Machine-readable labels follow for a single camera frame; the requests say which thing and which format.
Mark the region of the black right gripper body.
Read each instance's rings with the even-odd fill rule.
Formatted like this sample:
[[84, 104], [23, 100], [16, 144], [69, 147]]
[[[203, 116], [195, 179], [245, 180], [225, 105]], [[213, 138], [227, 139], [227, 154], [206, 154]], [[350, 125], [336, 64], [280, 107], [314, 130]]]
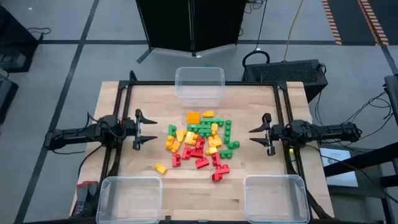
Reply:
[[281, 124], [267, 125], [267, 143], [272, 146], [273, 141], [280, 141], [284, 137], [285, 126]]

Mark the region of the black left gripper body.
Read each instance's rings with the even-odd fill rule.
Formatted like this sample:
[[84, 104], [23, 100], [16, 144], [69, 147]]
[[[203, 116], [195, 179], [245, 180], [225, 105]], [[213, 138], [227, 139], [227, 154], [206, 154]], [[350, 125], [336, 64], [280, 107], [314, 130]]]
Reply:
[[138, 121], [134, 121], [130, 117], [122, 120], [123, 135], [122, 140], [125, 140], [129, 136], [134, 136], [134, 141], [139, 142], [141, 140], [141, 124]]

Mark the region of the black computer case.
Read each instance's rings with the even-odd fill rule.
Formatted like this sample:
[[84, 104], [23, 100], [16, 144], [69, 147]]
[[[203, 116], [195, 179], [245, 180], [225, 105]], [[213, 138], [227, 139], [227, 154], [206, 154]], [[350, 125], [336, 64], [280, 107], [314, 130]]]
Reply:
[[246, 82], [302, 82], [311, 102], [327, 86], [326, 66], [317, 59], [247, 64], [242, 61]]

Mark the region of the clear plastic bin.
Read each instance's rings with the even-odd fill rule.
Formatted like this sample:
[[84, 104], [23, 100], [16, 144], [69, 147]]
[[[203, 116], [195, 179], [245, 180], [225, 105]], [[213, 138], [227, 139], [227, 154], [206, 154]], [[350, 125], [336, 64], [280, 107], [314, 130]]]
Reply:
[[308, 224], [310, 208], [299, 175], [248, 175], [243, 180], [244, 213], [251, 224]]
[[160, 177], [107, 177], [102, 181], [96, 224], [158, 224], [162, 214]]
[[175, 95], [184, 107], [219, 107], [224, 86], [224, 70], [220, 67], [180, 67], [175, 73]]

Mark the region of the red grey tool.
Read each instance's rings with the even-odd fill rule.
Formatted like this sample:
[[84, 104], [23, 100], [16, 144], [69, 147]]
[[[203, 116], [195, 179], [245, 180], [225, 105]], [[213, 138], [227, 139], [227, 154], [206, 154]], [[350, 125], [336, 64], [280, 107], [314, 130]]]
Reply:
[[74, 216], [90, 216], [98, 203], [98, 187], [96, 181], [84, 181], [76, 187], [76, 205]]

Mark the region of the white screen tablet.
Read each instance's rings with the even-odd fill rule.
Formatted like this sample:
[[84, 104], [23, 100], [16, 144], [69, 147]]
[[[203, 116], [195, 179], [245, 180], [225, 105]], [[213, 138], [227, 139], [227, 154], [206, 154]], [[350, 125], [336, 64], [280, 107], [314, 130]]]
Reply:
[[[324, 167], [351, 157], [349, 151], [322, 147], [320, 148], [320, 155]], [[354, 171], [327, 177], [326, 182], [330, 186], [358, 187], [358, 181]]]

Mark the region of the black metal stand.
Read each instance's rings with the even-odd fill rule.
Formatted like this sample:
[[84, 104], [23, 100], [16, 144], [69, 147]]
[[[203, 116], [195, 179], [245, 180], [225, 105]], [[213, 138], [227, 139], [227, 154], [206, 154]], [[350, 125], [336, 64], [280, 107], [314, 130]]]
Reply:
[[[387, 93], [392, 107], [392, 114], [390, 117], [393, 117], [398, 125], [398, 73], [384, 77], [384, 81], [384, 91]], [[325, 174], [331, 177], [351, 171], [363, 172], [365, 168], [378, 166], [386, 162], [393, 163], [395, 174], [381, 176], [377, 181], [373, 181], [370, 177], [368, 177], [368, 180], [375, 185], [375, 188], [382, 192], [382, 197], [380, 197], [380, 199], [386, 218], [386, 224], [398, 224], [394, 220], [392, 207], [389, 205], [389, 201], [393, 201], [398, 205], [398, 199], [393, 198], [393, 196], [386, 192], [386, 189], [389, 187], [398, 187], [398, 141], [379, 149], [374, 149], [364, 154], [328, 165], [325, 167]]]

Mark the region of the black folding screen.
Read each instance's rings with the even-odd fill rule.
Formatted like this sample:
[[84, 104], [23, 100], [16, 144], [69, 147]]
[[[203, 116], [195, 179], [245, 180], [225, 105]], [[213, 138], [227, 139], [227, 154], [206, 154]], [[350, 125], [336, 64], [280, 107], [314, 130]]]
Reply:
[[238, 42], [246, 0], [136, 0], [151, 49], [198, 52]]

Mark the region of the black equipment case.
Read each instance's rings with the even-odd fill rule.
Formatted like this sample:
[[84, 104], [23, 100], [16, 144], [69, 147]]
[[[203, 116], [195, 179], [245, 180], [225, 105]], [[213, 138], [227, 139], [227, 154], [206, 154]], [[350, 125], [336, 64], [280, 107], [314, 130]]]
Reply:
[[0, 125], [4, 123], [7, 112], [17, 93], [18, 84], [9, 79], [9, 74], [0, 78]]

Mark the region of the black orange-striped floor mat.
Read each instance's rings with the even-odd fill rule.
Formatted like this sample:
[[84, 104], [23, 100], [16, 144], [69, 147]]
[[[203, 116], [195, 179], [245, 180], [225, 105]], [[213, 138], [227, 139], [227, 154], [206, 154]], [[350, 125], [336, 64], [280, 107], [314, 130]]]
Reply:
[[338, 45], [398, 45], [398, 0], [322, 0]]

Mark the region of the black equipment cabinet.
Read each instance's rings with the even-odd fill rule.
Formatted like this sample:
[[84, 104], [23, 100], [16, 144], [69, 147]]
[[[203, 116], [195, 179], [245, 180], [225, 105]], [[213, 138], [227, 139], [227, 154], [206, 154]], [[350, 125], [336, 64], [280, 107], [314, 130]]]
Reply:
[[28, 72], [39, 41], [0, 6], [0, 68], [7, 73]]

